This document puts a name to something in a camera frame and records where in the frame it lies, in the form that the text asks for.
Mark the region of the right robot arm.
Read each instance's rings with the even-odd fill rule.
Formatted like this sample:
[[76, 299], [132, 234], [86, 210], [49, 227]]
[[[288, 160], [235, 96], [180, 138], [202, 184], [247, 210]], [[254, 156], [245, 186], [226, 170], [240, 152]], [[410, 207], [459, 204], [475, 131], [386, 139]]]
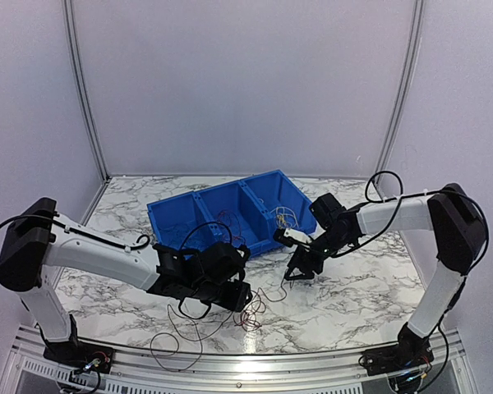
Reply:
[[407, 368], [422, 355], [430, 335], [455, 306], [469, 273], [483, 258], [489, 227], [478, 204], [457, 183], [439, 190], [367, 201], [346, 208], [331, 194], [310, 207], [322, 233], [311, 238], [292, 228], [278, 229], [274, 240], [294, 247], [285, 280], [312, 279], [327, 259], [362, 248], [362, 237], [373, 241], [389, 231], [430, 231], [435, 239], [436, 266], [418, 307], [398, 334], [391, 361]]

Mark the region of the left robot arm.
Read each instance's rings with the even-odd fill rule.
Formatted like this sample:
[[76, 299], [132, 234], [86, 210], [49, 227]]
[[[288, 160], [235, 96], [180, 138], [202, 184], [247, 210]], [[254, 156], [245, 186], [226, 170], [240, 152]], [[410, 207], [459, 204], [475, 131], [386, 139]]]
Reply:
[[128, 243], [83, 227], [41, 198], [25, 212], [0, 223], [0, 285], [15, 292], [44, 339], [70, 365], [87, 358], [76, 339], [76, 324], [46, 278], [51, 267], [73, 268], [124, 282], [151, 295], [179, 303], [200, 301], [240, 312], [251, 301], [245, 245], [218, 241], [205, 250], [174, 249], [147, 235]]

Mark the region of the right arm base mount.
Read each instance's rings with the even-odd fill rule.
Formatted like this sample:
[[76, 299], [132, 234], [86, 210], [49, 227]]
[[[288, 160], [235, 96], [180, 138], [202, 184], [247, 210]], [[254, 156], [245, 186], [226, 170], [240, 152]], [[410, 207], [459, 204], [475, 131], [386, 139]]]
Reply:
[[434, 359], [429, 346], [412, 353], [401, 349], [399, 345], [389, 345], [364, 350], [358, 364], [366, 370], [368, 376], [376, 376], [429, 365]]

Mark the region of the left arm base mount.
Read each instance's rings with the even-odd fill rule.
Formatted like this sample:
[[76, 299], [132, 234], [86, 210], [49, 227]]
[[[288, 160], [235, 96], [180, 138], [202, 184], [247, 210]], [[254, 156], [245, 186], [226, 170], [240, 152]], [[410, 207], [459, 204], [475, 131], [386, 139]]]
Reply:
[[49, 342], [45, 345], [44, 358], [59, 364], [82, 368], [88, 363], [99, 360], [94, 368], [100, 373], [109, 373], [114, 357], [112, 347], [95, 345], [79, 341], [77, 345], [67, 342]]

